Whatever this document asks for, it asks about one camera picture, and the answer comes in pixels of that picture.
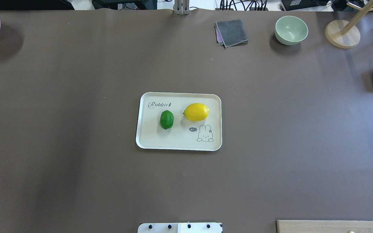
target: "wooden base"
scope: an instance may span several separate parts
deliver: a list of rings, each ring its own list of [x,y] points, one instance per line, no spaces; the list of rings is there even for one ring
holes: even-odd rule
[[[373,233],[373,221],[277,220],[278,233]]]
[[[361,39],[361,34],[356,26],[353,26],[345,35],[341,33],[348,23],[348,21],[342,19],[328,23],[324,29],[327,40],[341,49],[352,49],[357,46]]]

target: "rabbit cartoon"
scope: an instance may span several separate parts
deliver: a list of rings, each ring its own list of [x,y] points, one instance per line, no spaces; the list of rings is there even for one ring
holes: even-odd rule
[[[201,125],[197,141],[214,141],[210,125]]]

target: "gray towel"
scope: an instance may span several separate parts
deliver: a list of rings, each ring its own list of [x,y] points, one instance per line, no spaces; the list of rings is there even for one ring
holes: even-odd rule
[[[247,43],[248,38],[245,32],[244,23],[241,19],[231,21],[215,22],[216,33],[220,33],[222,43],[226,48],[240,43]]]

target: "white floor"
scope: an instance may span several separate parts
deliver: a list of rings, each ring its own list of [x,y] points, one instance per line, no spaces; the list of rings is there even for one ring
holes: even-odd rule
[[[91,0],[68,0],[74,7],[74,9],[94,9]],[[165,0],[157,0],[158,9],[173,9],[175,0],[166,2]],[[243,5],[240,1],[236,1],[237,10],[244,10]],[[244,6],[248,6],[250,2],[245,2]],[[267,0],[267,8],[270,11],[279,11],[278,7],[280,0]],[[212,9],[219,8],[220,0],[190,0],[189,6],[198,7],[201,9]],[[316,6],[311,8],[300,9],[299,11],[333,11],[331,5],[328,6]]]

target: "yellow lemon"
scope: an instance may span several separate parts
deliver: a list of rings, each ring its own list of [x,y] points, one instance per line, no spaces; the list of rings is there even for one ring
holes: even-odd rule
[[[195,103],[184,110],[184,116],[190,121],[202,121],[207,118],[210,109],[205,104]]]

